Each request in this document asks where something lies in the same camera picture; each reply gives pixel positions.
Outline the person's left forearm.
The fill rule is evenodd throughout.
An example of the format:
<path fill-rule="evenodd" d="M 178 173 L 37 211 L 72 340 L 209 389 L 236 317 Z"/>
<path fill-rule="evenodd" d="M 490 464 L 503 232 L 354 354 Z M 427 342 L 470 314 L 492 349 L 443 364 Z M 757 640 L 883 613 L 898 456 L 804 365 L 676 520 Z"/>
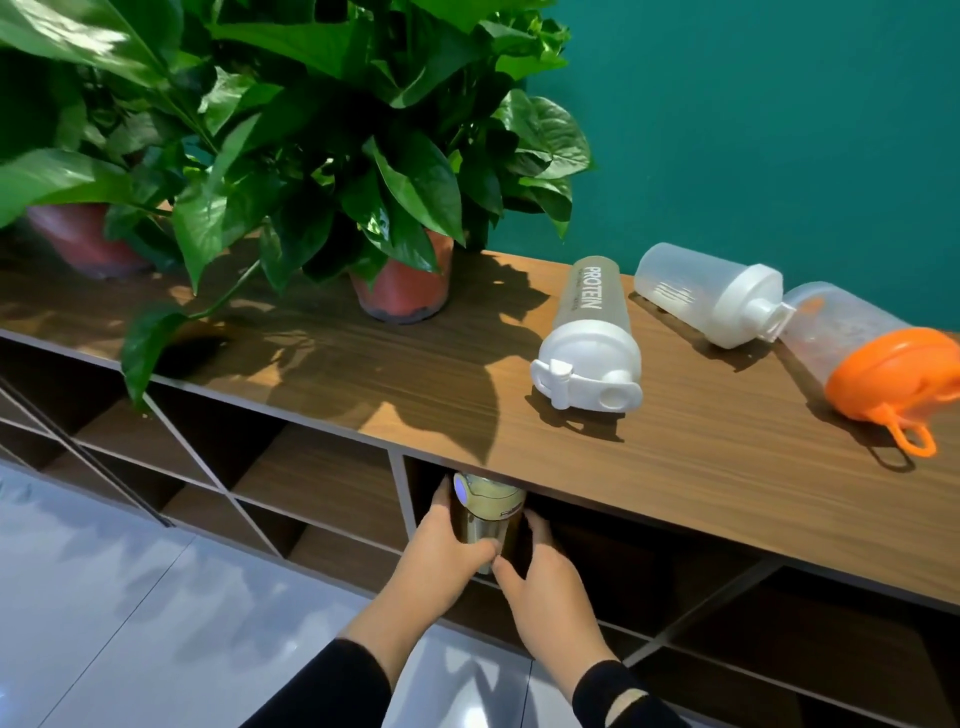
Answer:
<path fill-rule="evenodd" d="M 385 588 L 239 728 L 381 728 L 414 647 L 450 605 L 435 589 Z"/>

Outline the clear shaker bottle orange lid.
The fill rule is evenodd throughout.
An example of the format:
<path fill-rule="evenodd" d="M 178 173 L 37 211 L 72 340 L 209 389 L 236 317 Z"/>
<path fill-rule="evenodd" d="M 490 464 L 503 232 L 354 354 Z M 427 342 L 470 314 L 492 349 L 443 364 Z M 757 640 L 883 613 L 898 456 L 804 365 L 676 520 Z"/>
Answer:
<path fill-rule="evenodd" d="M 907 455 L 937 454 L 929 423 L 960 400 L 959 342 L 824 281 L 792 288 L 783 302 L 795 313 L 779 340 L 834 410 L 885 428 Z"/>

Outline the large green plant red pot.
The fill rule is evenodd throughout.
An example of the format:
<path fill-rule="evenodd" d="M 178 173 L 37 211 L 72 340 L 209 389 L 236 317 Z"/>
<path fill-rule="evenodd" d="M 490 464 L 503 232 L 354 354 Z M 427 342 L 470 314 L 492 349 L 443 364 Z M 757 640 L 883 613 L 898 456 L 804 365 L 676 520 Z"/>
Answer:
<path fill-rule="evenodd" d="M 482 251 L 509 211 L 564 237 L 572 180 L 594 166 L 572 114 L 530 94 L 563 69 L 558 0 L 182 0 L 217 79 L 196 140 L 144 154 L 191 287 L 253 236 L 256 261 L 203 311 L 165 304 L 126 334 L 121 373 L 140 405 L 167 347 L 262 275 L 347 275 L 376 320 L 426 320 L 447 302 L 455 246 Z"/>

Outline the green plant dark red pot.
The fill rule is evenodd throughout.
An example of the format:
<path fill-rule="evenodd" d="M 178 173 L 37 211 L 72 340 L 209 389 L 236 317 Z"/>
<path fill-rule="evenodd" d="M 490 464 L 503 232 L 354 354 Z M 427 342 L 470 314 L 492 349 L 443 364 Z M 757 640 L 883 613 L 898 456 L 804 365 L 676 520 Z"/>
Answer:
<path fill-rule="evenodd" d="M 0 230 L 78 273 L 183 264 L 176 198 L 216 146 L 204 97 L 223 0 L 0 0 Z"/>

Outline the gold metal thermos bottle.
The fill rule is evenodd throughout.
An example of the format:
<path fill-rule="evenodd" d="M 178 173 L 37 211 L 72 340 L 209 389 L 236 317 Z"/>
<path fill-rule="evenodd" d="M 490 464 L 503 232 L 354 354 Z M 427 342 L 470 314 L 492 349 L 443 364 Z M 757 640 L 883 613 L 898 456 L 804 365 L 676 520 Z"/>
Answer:
<path fill-rule="evenodd" d="M 494 540 L 498 553 L 513 556 L 527 491 L 462 471 L 453 473 L 451 520 L 460 543 Z"/>

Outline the person's right hand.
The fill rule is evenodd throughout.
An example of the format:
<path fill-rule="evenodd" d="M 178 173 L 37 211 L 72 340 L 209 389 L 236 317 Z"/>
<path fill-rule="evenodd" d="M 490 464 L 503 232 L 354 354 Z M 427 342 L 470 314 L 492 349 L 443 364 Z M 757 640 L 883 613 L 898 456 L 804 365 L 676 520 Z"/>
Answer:
<path fill-rule="evenodd" d="M 563 643 L 606 643 L 581 576 L 558 551 L 548 521 L 530 510 L 524 517 L 532 534 L 526 586 L 522 597 L 506 597 L 524 647 L 541 663 Z"/>

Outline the clear shaker bottle white lid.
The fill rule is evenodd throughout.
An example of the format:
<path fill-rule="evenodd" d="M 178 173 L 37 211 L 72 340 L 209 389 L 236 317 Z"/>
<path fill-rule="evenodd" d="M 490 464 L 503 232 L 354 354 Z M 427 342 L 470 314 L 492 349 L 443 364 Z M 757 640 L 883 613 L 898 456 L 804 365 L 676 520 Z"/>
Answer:
<path fill-rule="evenodd" d="M 725 350 L 775 342 L 796 313 L 781 272 L 666 242 L 640 259 L 635 292 Z"/>

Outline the person's right forearm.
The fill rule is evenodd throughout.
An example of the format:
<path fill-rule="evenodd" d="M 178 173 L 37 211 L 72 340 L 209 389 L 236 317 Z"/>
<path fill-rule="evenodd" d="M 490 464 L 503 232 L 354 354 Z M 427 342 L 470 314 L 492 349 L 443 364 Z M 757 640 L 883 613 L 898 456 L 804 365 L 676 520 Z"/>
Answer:
<path fill-rule="evenodd" d="M 564 642 L 538 661 L 582 728 L 690 728 L 603 639 Z"/>

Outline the wooden shelf cabinet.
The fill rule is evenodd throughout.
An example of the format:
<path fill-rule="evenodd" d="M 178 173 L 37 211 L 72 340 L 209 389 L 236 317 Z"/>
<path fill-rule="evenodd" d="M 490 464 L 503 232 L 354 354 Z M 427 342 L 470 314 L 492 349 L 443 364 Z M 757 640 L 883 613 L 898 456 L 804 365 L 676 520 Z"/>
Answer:
<path fill-rule="evenodd" d="M 960 411 L 924 463 L 816 399 L 778 348 L 705 355 L 630 295 L 642 406 L 555 410 L 530 363 L 569 268 L 458 253 L 452 296 L 375 321 L 348 280 L 257 279 L 162 357 L 139 416 L 135 314 L 184 273 L 95 281 L 0 232 L 0 452 L 164 526 L 371 594 L 455 471 L 518 486 L 624 661 L 698 720 L 960 728 Z"/>

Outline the person's left hand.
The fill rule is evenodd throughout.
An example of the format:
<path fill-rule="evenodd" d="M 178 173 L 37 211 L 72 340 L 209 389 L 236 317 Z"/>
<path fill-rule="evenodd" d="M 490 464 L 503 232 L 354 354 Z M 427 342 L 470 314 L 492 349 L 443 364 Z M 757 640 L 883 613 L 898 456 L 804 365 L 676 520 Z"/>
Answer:
<path fill-rule="evenodd" d="M 447 613 L 474 577 L 455 572 L 454 540 L 451 480 L 445 476 L 383 590 L 402 616 L 422 627 Z"/>

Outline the frosted grey shaker white lid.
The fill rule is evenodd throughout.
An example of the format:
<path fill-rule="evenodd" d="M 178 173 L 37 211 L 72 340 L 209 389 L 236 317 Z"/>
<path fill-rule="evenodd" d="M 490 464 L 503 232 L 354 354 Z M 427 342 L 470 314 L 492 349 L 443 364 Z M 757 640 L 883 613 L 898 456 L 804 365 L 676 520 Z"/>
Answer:
<path fill-rule="evenodd" d="M 624 414 L 642 405 L 641 376 L 618 263 L 600 255 L 578 260 L 531 364 L 534 387 L 556 410 Z"/>

